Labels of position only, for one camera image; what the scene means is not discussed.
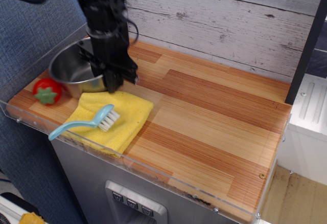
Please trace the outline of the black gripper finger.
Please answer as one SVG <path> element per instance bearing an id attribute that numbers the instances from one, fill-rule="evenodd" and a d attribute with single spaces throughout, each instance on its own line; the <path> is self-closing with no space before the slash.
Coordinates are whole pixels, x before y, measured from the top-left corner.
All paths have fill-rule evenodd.
<path id="1" fill-rule="evenodd" d="M 121 85 L 123 85 L 123 81 L 123 77 L 118 71 L 104 71 L 104 82 L 109 93 L 114 93 Z"/>
<path id="2" fill-rule="evenodd" d="M 106 64 L 104 62 L 90 62 L 91 70 L 94 77 L 104 77 Z"/>

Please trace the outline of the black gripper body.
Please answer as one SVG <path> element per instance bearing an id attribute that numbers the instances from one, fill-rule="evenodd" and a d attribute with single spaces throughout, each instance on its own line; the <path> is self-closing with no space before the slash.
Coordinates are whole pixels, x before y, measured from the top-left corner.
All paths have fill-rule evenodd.
<path id="1" fill-rule="evenodd" d="M 118 71 L 123 80 L 133 84 L 139 82 L 138 66 L 128 54 L 130 46 L 128 30 L 118 29 L 113 32 L 88 31 L 92 51 L 87 55 L 89 62 L 104 62 L 105 70 Z"/>

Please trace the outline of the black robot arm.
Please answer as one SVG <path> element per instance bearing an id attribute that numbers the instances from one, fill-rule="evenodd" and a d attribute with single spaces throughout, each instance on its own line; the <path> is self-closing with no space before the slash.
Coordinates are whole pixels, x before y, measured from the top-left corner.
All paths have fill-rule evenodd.
<path id="1" fill-rule="evenodd" d="M 90 43 L 79 42 L 81 56 L 90 63 L 95 76 L 102 76 L 109 93 L 125 80 L 138 82 L 138 66 L 128 54 L 128 24 L 125 0 L 78 0 L 87 20 Z"/>

